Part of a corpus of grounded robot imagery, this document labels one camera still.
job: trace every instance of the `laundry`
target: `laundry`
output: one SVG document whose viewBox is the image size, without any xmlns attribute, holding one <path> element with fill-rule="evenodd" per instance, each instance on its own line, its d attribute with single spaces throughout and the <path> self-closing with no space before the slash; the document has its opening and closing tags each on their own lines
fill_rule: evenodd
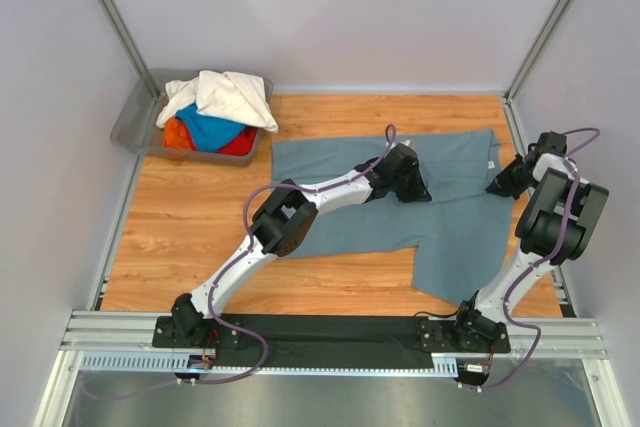
<svg viewBox="0 0 640 427">
<path fill-rule="evenodd" d="M 490 130 L 397 139 L 404 140 L 418 154 L 433 200 L 399 204 L 388 195 L 330 212 L 288 257 L 417 247 L 413 287 L 457 305 L 495 277 L 506 254 L 513 201 L 484 192 L 500 172 L 500 144 Z M 384 146 L 384 137 L 276 142 L 273 181 L 322 182 L 377 157 Z"/>
<path fill-rule="evenodd" d="M 246 128 L 244 124 L 198 113 L 196 104 L 191 104 L 175 114 L 184 122 L 193 145 L 201 152 L 217 152 L 232 142 Z"/>
<path fill-rule="evenodd" d="M 164 126 L 162 145 L 168 149 L 197 150 L 184 122 L 172 117 Z"/>
<path fill-rule="evenodd" d="M 264 80 L 261 77 L 203 70 L 190 81 L 168 82 L 165 89 L 169 102 L 156 121 L 161 129 L 179 111 L 195 103 L 200 115 L 259 127 L 269 132 L 278 131 L 278 124 L 265 98 Z"/>
<path fill-rule="evenodd" d="M 217 153 L 236 156 L 247 155 L 251 152 L 257 134 L 258 129 L 256 127 L 246 127 L 235 139 L 218 150 Z"/>
</svg>

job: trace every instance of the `cable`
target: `cable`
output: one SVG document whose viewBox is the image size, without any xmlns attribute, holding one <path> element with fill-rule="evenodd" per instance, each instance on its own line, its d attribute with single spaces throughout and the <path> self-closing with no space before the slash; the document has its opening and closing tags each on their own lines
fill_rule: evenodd
<svg viewBox="0 0 640 427">
<path fill-rule="evenodd" d="M 264 337 L 262 337 L 260 334 L 258 334 L 257 332 L 254 332 L 254 331 L 252 331 L 250 329 L 247 329 L 247 328 L 244 328 L 244 327 L 240 327 L 238 325 L 230 324 L 229 322 L 227 322 L 224 319 L 220 318 L 220 316 L 218 316 L 214 312 L 214 309 L 213 309 L 213 293 L 214 293 L 216 287 L 218 286 L 218 282 L 220 281 L 220 279 L 222 279 L 222 276 L 224 276 L 224 274 L 226 274 L 229 271 L 229 269 L 231 269 L 231 267 L 233 267 L 235 264 L 237 264 L 240 260 L 242 260 L 247 255 L 249 255 L 249 253 L 253 252 L 253 247 L 255 245 L 255 237 L 253 235 L 253 232 L 251 232 L 251 227 L 249 226 L 249 206 L 251 205 L 251 202 L 253 201 L 253 199 L 258 194 L 260 194 L 261 192 L 264 192 L 265 190 L 271 190 L 271 189 L 276 189 L 276 188 L 299 190 L 300 192 L 305 192 L 305 193 L 309 193 L 309 194 L 316 194 L 316 193 L 326 192 L 327 190 L 330 190 L 330 189 L 335 189 L 336 187 L 341 187 L 343 185 L 350 184 L 351 182 L 353 182 L 355 180 L 358 180 L 361 177 L 364 177 L 365 175 L 367 175 L 369 172 L 371 172 L 373 169 L 375 169 L 376 166 L 380 162 L 382 162 L 382 159 L 384 159 L 387 156 L 387 154 L 391 151 L 391 149 L 393 148 L 393 143 L 395 142 L 395 139 L 396 139 L 396 133 L 397 133 L 397 129 L 396 129 L 395 125 L 393 125 L 393 124 L 387 125 L 387 127 L 385 128 L 385 131 L 384 131 L 385 139 L 387 141 L 387 145 L 386 145 L 386 147 L 384 149 L 384 152 L 376 160 L 374 160 L 371 163 L 371 165 L 369 165 L 362 172 L 358 172 L 353 177 L 350 177 L 348 179 L 344 179 L 344 180 L 335 182 L 334 184 L 326 185 L 326 186 L 324 186 L 324 187 L 322 187 L 322 188 L 320 188 L 318 190 L 309 189 L 309 188 L 301 187 L 299 185 L 292 185 L 292 184 L 269 184 L 269 185 L 265 185 L 263 187 L 260 187 L 259 189 L 256 189 L 255 191 L 253 191 L 251 193 L 251 195 L 249 195 L 249 197 L 247 198 L 247 200 L 246 200 L 246 202 L 244 204 L 243 210 L 242 210 L 242 221 L 244 223 L 244 228 L 245 228 L 245 230 L 247 232 L 247 235 L 249 236 L 249 246 L 247 247 L 247 249 L 244 252 L 238 254 L 231 261 L 229 261 L 229 263 L 218 273 L 218 275 L 216 275 L 215 279 L 213 280 L 213 282 L 211 284 L 211 289 L 209 290 L 209 294 L 207 296 L 207 305 L 208 305 L 208 308 L 209 308 L 209 314 L 220 325 L 223 325 L 223 326 L 227 327 L 230 330 L 235 330 L 237 332 L 242 332 L 242 333 L 244 333 L 246 335 L 249 335 L 250 337 L 253 337 L 256 340 L 258 340 L 258 342 L 260 342 L 260 344 L 262 344 L 262 355 L 260 356 L 260 359 L 258 360 L 258 362 L 253 367 L 249 368 L 248 370 L 246 370 L 244 372 L 241 372 L 241 373 L 236 374 L 236 375 L 232 375 L 230 377 L 225 377 L 225 378 L 222 378 L 222 379 L 196 380 L 194 382 L 195 384 L 199 384 L 199 385 L 227 384 L 229 382 L 234 382 L 236 380 L 240 380 L 240 379 L 244 379 L 246 377 L 249 377 L 256 370 L 258 370 L 262 366 L 262 364 L 264 364 L 264 361 L 267 358 L 267 354 L 269 353 L 269 345 L 267 344 L 267 341 L 265 340 Z M 159 389 L 163 389 L 165 387 L 176 385 L 175 381 L 163 382 L 161 384 L 157 384 L 157 385 L 148 387 L 148 388 L 146 388 L 144 390 L 133 392 L 131 394 L 123 394 L 123 395 L 118 395 L 118 396 L 105 397 L 105 396 L 94 394 L 93 392 L 89 391 L 85 386 L 87 381 L 84 381 L 84 382 L 80 383 L 80 390 L 82 391 L 82 393 L 84 395 L 86 395 L 87 397 L 89 397 L 90 399 L 98 400 L 98 401 L 104 401 L 104 402 L 127 400 L 127 399 L 131 399 L 131 398 L 137 397 L 139 395 L 144 395 L 144 394 L 147 394 L 149 392 L 153 392 L 155 390 L 159 390 Z"/>
<path fill-rule="evenodd" d="M 593 142 L 598 137 L 600 137 L 600 129 L 597 127 L 582 127 L 580 129 L 567 130 L 566 132 L 563 132 L 562 135 L 579 134 L 581 132 L 593 132 L 593 135 L 583 143 L 579 144 L 577 147 L 574 147 L 569 152 L 567 152 L 567 154 L 565 155 L 565 158 L 571 157 L 573 154 L 575 154 L 579 150 L 584 149 L 587 145 L 589 145 L 591 142 Z"/>
<path fill-rule="evenodd" d="M 426 310 L 421 310 L 413 314 L 413 317 L 418 317 L 420 314 L 428 315 L 429 317 L 438 317 L 439 319 L 450 319 L 451 317 L 455 317 L 458 315 L 458 311 L 452 312 L 451 314 L 434 314 L 433 312 L 427 312 Z"/>
<path fill-rule="evenodd" d="M 524 366 L 529 362 L 529 359 L 531 359 L 531 356 L 533 355 L 533 352 L 536 350 L 536 347 L 538 346 L 538 343 L 540 342 L 540 337 L 542 336 L 542 330 L 540 329 L 540 327 L 538 327 L 537 325 L 526 324 L 524 322 L 520 322 L 520 321 L 515 320 L 511 316 L 507 305 L 509 303 L 509 298 L 513 294 L 513 291 L 518 287 L 518 285 L 520 285 L 520 283 L 529 274 L 531 274 L 536 268 L 538 268 L 543 263 L 545 263 L 545 262 L 547 262 L 549 260 L 552 260 L 556 255 L 558 255 L 558 252 L 560 252 L 560 249 L 562 248 L 562 244 L 564 243 L 564 238 L 565 238 L 566 233 L 567 233 L 567 225 L 569 223 L 569 214 L 570 214 L 570 211 L 571 211 L 571 205 L 573 205 L 573 200 L 575 198 L 576 191 L 578 190 L 578 185 L 580 185 L 580 174 L 578 173 L 578 169 L 577 169 L 577 167 L 575 165 L 573 165 L 571 162 L 569 162 L 568 158 L 571 155 L 573 155 L 576 152 L 578 152 L 579 150 L 582 150 L 583 148 L 585 148 L 587 145 L 589 145 L 591 142 L 593 142 L 594 140 L 596 140 L 600 136 L 600 129 L 598 129 L 596 127 L 583 127 L 583 128 L 580 128 L 580 129 L 569 130 L 567 132 L 564 132 L 562 135 L 577 134 L 579 132 L 593 132 L 594 135 L 591 136 L 585 142 L 579 144 L 577 147 L 571 149 L 569 152 L 567 152 L 565 157 L 562 159 L 562 162 L 564 163 L 565 167 L 569 170 L 569 173 L 573 175 L 573 182 L 571 183 L 571 187 L 569 188 L 569 193 L 567 195 L 567 200 L 564 203 L 565 207 L 564 207 L 564 211 L 562 212 L 562 220 L 560 222 L 560 233 L 558 235 L 558 240 L 556 241 L 556 245 L 554 246 L 554 248 L 551 251 L 551 253 L 549 253 L 545 257 L 543 257 L 541 259 L 538 259 L 535 262 L 533 262 L 531 265 L 529 265 L 529 267 L 527 267 L 525 269 L 525 271 L 522 274 L 520 274 L 520 276 L 518 276 L 518 278 L 513 282 L 513 284 L 511 284 L 511 286 L 507 289 L 507 292 L 506 292 L 506 294 L 504 296 L 504 302 L 502 304 L 502 311 L 503 311 L 504 316 L 506 317 L 506 319 L 509 321 L 509 323 L 515 325 L 516 327 L 522 327 L 522 328 L 525 328 L 525 329 L 535 330 L 536 336 L 533 339 L 533 344 L 531 344 L 531 347 L 529 348 L 529 351 L 524 356 L 524 358 L 522 359 L 522 362 L 520 362 L 518 367 L 516 367 L 516 369 L 513 372 L 511 372 L 509 375 L 507 375 L 504 379 L 500 380 L 499 382 L 497 382 L 497 383 L 495 383 L 493 385 L 482 387 L 482 390 L 484 390 L 484 391 L 490 391 L 490 390 L 497 389 L 498 387 L 504 386 L 511 379 L 513 379 L 516 376 L 516 374 L 518 372 L 520 372 L 524 368 Z"/>
</svg>

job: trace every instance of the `gray cloth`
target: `gray cloth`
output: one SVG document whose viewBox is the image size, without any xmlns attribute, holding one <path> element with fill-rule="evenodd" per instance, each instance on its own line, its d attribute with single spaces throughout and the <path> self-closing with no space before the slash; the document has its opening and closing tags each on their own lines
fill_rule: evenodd
<svg viewBox="0 0 640 427">
<path fill-rule="evenodd" d="M 289 257 L 391 252 L 417 246 L 412 286 L 453 304 L 498 273 L 507 248 L 512 200 L 484 192 L 500 172 L 493 131 L 399 136 L 411 140 L 430 203 L 395 195 L 318 218 Z M 276 142 L 272 177 L 313 184 L 338 177 L 385 147 L 383 137 Z"/>
</svg>

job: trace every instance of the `gray wall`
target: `gray wall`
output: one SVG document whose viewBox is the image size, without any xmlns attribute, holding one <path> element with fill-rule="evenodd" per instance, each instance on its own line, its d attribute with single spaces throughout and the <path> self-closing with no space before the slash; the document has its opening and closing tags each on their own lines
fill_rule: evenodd
<svg viewBox="0 0 640 427">
<path fill-rule="evenodd" d="M 640 424 L 639 86 L 638 0 L 576 0 L 517 99 L 530 140 L 546 129 L 602 129 L 601 140 L 576 159 L 611 197 L 586 253 L 568 272 L 580 313 L 598 319 L 633 425 Z"/>
<path fill-rule="evenodd" d="M 149 67 L 280 91 L 505 89 L 555 0 L 116 0 Z"/>
<path fill-rule="evenodd" d="M 30 425 L 132 168 L 135 77 L 95 0 L 0 0 L 0 423 Z"/>
</svg>

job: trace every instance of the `wooden floor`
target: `wooden floor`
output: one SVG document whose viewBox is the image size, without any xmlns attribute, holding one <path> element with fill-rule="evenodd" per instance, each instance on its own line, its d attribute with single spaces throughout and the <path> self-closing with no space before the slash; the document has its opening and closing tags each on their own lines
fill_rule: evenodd
<svg viewBox="0 0 640 427">
<path fill-rule="evenodd" d="M 274 96 L 277 135 L 263 136 L 246 168 L 147 158 L 126 222 L 102 310 L 169 311 L 175 297 L 206 280 L 237 248 L 242 205 L 270 181 L 271 141 L 492 128 L 506 165 L 514 156 L 500 99 L 495 96 Z M 254 209 L 266 197 L 258 197 Z M 513 226 L 526 201 L 516 202 Z M 516 239 L 509 239 L 509 253 Z M 411 315 L 452 312 L 454 306 L 411 288 L 414 249 L 393 253 L 279 259 L 254 276 L 227 312 Z M 549 276 L 516 314 L 559 317 Z"/>
</svg>

